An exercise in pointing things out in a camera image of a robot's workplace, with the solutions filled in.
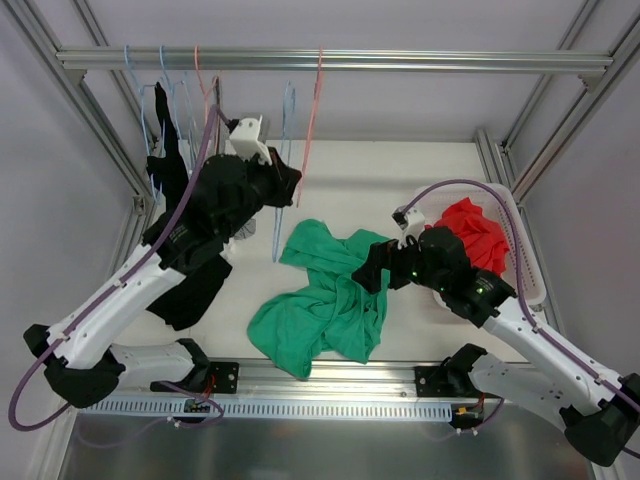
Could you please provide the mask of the green tank top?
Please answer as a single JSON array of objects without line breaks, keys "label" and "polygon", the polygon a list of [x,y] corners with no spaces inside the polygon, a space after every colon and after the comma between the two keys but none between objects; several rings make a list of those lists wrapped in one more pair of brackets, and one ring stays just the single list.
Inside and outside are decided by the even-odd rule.
[{"label": "green tank top", "polygon": [[365,229],[340,239],[322,221],[298,223],[280,262],[305,270],[308,284],[261,305],[247,327],[251,344],[297,379],[309,378],[313,360],[324,352],[366,364],[381,343],[389,275],[382,275],[375,294],[351,275],[364,264],[369,248],[386,240]]}]

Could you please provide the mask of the red tank top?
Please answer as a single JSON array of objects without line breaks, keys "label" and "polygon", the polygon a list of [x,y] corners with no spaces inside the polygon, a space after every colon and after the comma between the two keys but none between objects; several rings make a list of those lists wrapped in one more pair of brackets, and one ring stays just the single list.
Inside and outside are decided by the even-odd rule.
[{"label": "red tank top", "polygon": [[510,251],[506,236],[501,226],[486,218],[482,208],[469,197],[449,206],[434,227],[447,227],[461,239],[474,267],[497,275],[506,271],[506,255]]}]

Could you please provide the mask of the pink plastic hanger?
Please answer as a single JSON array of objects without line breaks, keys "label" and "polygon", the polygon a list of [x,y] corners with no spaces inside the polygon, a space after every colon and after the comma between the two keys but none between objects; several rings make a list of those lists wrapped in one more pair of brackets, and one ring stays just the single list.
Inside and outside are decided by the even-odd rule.
[{"label": "pink plastic hanger", "polygon": [[318,51],[318,62],[317,62],[316,79],[314,83],[313,102],[311,106],[304,151],[303,151],[303,162],[302,162],[302,168],[301,168],[302,177],[299,182],[298,190],[297,190],[297,198],[296,198],[297,207],[299,207],[301,204],[302,192],[303,192],[303,188],[304,188],[304,184],[307,176],[307,170],[308,170],[309,159],[311,154],[311,146],[312,146],[313,137],[314,137],[318,106],[319,106],[320,96],[322,92],[323,76],[324,76],[323,60],[324,60],[324,49],[320,47]]}]

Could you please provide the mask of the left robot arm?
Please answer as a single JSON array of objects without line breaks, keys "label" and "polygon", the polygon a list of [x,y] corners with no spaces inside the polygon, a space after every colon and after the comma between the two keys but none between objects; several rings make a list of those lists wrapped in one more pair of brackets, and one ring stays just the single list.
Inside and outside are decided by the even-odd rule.
[{"label": "left robot arm", "polygon": [[115,340],[144,311],[176,331],[202,318],[232,270],[222,256],[225,244],[263,207],[293,202],[301,171],[286,165],[275,149],[268,154],[266,163],[258,156],[215,155],[200,161],[193,174],[179,160],[149,158],[149,168],[165,185],[166,212],[83,307],[24,334],[57,395],[86,408],[118,389],[205,389],[210,362],[194,340],[139,347]]}]

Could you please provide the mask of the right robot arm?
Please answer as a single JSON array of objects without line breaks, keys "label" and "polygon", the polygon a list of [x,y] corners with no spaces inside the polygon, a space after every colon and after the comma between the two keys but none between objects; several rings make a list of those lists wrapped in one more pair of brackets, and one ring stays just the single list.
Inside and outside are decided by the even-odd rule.
[{"label": "right robot arm", "polygon": [[447,227],[425,229],[408,244],[374,243],[352,275],[369,293],[408,284],[440,295],[455,315],[510,345],[533,370],[509,366],[467,344],[446,364],[456,395],[475,390],[519,405],[558,428],[592,463],[611,466],[639,428],[639,376],[623,376],[597,362],[535,318],[500,276],[472,265],[463,242]]}]

